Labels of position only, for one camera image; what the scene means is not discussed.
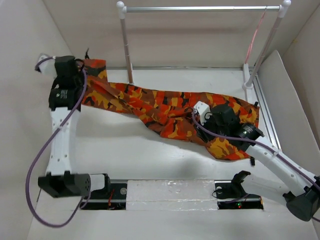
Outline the orange camouflage trousers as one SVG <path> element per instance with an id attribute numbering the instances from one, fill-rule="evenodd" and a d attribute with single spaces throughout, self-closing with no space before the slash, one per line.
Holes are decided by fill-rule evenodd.
<path id="1" fill-rule="evenodd" d="M 196 134 L 192 111 L 198 101 L 210 107 L 227 104 L 241 123 L 259 125 L 260 108 L 237 97 L 210 92 L 167 91 L 142 88 L 128 83 L 109 82 L 106 61 L 84 59 L 87 88 L 82 100 L 85 106 L 138 117 L 162 138 L 198 144 L 213 158 L 238 161 L 249 157 L 228 140 L 216 138 L 205 142 Z"/>

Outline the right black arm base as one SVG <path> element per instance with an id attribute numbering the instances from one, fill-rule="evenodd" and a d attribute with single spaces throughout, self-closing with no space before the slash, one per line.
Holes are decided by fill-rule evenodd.
<path id="1" fill-rule="evenodd" d="M 217 199 L 218 210 L 263 210 L 261 196 L 234 188 L 231 180 L 215 180 L 211 196 Z"/>

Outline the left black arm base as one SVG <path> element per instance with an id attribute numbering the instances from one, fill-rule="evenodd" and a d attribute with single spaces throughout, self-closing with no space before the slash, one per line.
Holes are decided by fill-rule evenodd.
<path id="1" fill-rule="evenodd" d="M 85 197 L 82 201 L 81 210 L 107 210 L 118 211 L 126 210 L 128 192 L 127 180 L 112 180 L 108 192 L 95 190 L 89 199 Z"/>

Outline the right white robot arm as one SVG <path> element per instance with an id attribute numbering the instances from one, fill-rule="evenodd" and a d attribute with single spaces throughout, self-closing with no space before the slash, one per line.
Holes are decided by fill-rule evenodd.
<path id="1" fill-rule="evenodd" d="M 197 133 L 206 141 L 227 140 L 233 147 L 258 160 L 282 182 L 258 177 L 242 170 L 227 189 L 216 190 L 218 199 L 236 202 L 253 194 L 266 197 L 308 222 L 320 209 L 320 178 L 285 155 L 254 124 L 242 123 L 227 104 L 210 107 L 198 101 L 191 114 Z"/>

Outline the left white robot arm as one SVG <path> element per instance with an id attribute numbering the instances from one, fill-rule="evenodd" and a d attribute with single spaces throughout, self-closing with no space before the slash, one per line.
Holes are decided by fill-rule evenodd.
<path id="1" fill-rule="evenodd" d="M 53 198 L 86 197 L 94 192 L 107 198 L 112 191 L 106 173 L 78 173 L 76 163 L 76 130 L 87 81 L 84 62 L 72 55 L 54 58 L 53 65 L 41 60 L 37 70 L 53 71 L 54 81 L 48 97 L 53 137 L 50 158 L 38 186 Z"/>

